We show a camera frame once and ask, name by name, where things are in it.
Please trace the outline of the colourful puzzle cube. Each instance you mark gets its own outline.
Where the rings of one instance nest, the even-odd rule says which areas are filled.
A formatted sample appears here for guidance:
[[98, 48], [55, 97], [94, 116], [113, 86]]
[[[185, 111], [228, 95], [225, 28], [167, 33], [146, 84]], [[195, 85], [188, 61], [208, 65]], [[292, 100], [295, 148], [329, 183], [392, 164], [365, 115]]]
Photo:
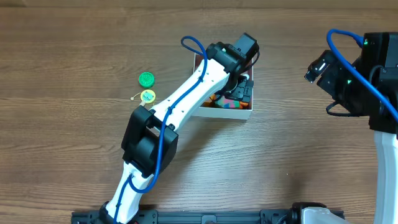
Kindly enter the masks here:
[[229, 100], [225, 97], [221, 97], [219, 100], [215, 101], [215, 106], [224, 109], [234, 109], [234, 110], [243, 110], [247, 107], [247, 103]]

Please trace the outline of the orange dinosaur toy figure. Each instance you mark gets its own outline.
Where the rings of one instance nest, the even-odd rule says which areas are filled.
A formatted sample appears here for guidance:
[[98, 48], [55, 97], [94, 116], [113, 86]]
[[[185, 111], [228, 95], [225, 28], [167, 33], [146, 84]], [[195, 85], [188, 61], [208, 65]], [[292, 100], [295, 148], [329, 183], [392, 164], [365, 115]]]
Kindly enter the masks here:
[[212, 108], [215, 106], [215, 100], [217, 99], [216, 95], [212, 95], [209, 97], [210, 101], [208, 102], [208, 107]]

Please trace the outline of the green round toy disc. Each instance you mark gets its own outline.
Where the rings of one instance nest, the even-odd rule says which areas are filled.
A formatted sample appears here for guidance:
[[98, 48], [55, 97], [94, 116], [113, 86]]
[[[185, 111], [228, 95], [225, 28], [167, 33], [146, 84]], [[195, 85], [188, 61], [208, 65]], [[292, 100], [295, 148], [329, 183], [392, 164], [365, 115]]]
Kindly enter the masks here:
[[151, 88], [155, 84], [155, 76], [151, 72], [143, 72], [139, 75], [139, 84], [143, 88]]

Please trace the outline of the yellow wooden rattle drum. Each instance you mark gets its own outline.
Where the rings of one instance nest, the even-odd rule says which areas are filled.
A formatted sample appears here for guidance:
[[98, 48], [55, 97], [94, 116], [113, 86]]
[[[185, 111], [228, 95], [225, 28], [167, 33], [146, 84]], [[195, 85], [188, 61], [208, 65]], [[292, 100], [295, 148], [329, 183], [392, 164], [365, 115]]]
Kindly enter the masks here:
[[140, 99], [140, 106], [145, 106], [155, 103], [156, 94], [153, 90], [143, 90], [142, 92], [130, 97], [130, 100], [134, 101], [136, 98]]

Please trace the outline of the white yellow duck plush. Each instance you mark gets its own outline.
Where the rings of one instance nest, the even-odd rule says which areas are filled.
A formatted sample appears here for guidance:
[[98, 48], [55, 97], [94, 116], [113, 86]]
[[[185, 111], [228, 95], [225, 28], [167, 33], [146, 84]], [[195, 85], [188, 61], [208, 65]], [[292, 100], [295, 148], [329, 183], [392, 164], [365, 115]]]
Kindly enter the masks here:
[[244, 107], [248, 107], [252, 97], [252, 85], [253, 82], [250, 79], [248, 73], [245, 73], [239, 78], [239, 98], [240, 102]]

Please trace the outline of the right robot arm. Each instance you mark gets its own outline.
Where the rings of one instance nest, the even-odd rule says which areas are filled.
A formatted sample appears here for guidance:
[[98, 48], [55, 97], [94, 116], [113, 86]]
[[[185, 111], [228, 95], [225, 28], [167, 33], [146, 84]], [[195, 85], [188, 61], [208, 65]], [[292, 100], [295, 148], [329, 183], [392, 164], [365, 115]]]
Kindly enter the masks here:
[[[350, 63], [333, 43], [332, 36], [352, 37], [361, 55]], [[397, 33], [370, 32], [358, 35], [331, 29], [326, 35], [328, 50], [312, 62], [305, 79], [327, 92], [341, 105], [345, 117], [369, 118], [377, 152], [375, 223], [397, 223]]]

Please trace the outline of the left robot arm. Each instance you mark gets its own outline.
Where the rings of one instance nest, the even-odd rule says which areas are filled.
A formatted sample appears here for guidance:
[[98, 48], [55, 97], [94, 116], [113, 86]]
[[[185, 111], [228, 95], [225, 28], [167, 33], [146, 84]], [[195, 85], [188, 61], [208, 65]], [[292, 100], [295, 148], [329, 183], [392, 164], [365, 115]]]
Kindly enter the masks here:
[[160, 173], [175, 156], [178, 130], [211, 95], [237, 88], [240, 74], [259, 58], [259, 44], [244, 33], [234, 44], [204, 47], [196, 38], [202, 61], [191, 77], [160, 103], [139, 105], [131, 114], [121, 147], [123, 173], [113, 198], [99, 210], [101, 223], [129, 223], [138, 213], [141, 197], [150, 192]]

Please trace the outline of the white square cardboard box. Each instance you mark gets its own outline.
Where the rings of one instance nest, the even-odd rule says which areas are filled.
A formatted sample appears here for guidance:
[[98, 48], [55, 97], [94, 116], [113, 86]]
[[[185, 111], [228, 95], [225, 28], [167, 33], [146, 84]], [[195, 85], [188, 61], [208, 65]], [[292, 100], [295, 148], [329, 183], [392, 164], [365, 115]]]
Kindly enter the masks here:
[[253, 101], [254, 101], [254, 87], [252, 91], [252, 97], [248, 107], [243, 110], [234, 110], [234, 109], [224, 109], [219, 107], [208, 107], [208, 102], [210, 99], [207, 99], [204, 104], [202, 104], [195, 112], [193, 112], [192, 116], [196, 117], [204, 117], [204, 118], [223, 118], [223, 119], [249, 119], [252, 111], [253, 111]]

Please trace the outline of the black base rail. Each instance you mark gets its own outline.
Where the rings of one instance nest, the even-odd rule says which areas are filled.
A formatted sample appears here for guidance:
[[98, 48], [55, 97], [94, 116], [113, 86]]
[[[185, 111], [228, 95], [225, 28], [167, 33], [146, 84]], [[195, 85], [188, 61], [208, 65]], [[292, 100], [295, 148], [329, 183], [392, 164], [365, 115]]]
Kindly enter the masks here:
[[139, 211], [129, 224], [206, 224], [300, 223], [299, 215], [289, 209], [270, 209], [256, 212], [159, 212]]

